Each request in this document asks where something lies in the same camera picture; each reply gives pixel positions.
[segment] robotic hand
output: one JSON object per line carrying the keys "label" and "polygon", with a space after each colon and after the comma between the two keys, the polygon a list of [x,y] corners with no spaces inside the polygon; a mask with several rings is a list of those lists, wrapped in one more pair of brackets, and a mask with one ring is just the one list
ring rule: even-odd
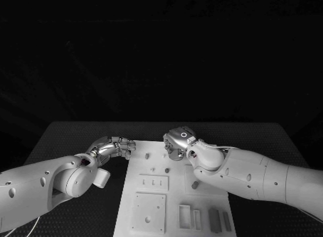
{"label": "robotic hand", "polygon": [[0,173],[0,233],[20,227],[61,202],[82,196],[90,184],[103,188],[109,158],[131,157],[135,143],[102,137],[84,153],[21,166]]}
{"label": "robotic hand", "polygon": [[323,223],[323,171],[209,145],[185,126],[170,130],[162,141],[168,158],[177,161],[185,156],[201,182],[249,200],[288,204]]}

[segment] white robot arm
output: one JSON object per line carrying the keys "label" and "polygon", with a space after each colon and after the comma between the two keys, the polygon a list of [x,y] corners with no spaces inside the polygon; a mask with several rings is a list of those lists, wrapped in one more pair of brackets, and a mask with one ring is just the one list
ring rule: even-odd
{"label": "white robot arm", "polygon": [[197,179],[249,200],[276,201],[323,223],[323,171],[282,164],[261,154],[209,145],[183,126],[162,136],[171,160],[185,156]]}
{"label": "white robot arm", "polygon": [[134,141],[102,137],[84,153],[0,173],[0,233],[20,227],[61,202],[82,196],[90,184],[103,188],[109,173],[99,167],[110,157],[131,157]]}

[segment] mesh table surface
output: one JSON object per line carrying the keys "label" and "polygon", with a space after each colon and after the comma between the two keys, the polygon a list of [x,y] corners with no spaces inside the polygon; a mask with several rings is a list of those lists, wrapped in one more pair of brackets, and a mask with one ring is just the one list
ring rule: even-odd
{"label": "mesh table surface", "polygon": [[[188,126],[209,144],[253,151],[275,161],[308,167],[276,123],[223,122],[53,122],[41,135],[24,165],[83,153],[102,136],[162,141],[162,135]],[[110,177],[103,189],[93,185],[86,193],[61,203],[40,217],[31,237],[112,236],[128,161],[112,158],[102,166]],[[237,237],[323,236],[323,224],[294,207],[252,201],[229,194]],[[18,227],[11,237],[25,237],[35,220]]]}

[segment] black background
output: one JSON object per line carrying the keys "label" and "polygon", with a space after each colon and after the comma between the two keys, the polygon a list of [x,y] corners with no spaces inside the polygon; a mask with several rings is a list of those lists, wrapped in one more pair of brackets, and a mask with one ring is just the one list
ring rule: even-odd
{"label": "black background", "polygon": [[323,169],[323,1],[0,5],[0,171],[57,120],[276,122]]}

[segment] dark table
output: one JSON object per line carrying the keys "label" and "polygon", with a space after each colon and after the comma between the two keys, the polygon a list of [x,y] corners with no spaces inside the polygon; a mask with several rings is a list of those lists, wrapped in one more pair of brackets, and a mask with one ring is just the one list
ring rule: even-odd
{"label": "dark table", "polygon": [[[167,131],[181,125],[188,126],[209,144],[233,146],[281,163],[308,167],[276,123],[224,122],[53,122],[24,165],[83,153],[102,136],[162,141]],[[110,172],[105,188],[92,185],[79,198],[61,203],[43,215],[31,237],[112,236],[126,165],[123,158],[109,160],[102,167]],[[323,236],[323,224],[282,203],[252,201],[229,194],[229,204],[237,237]],[[34,222],[18,227],[11,237],[24,237]]]}

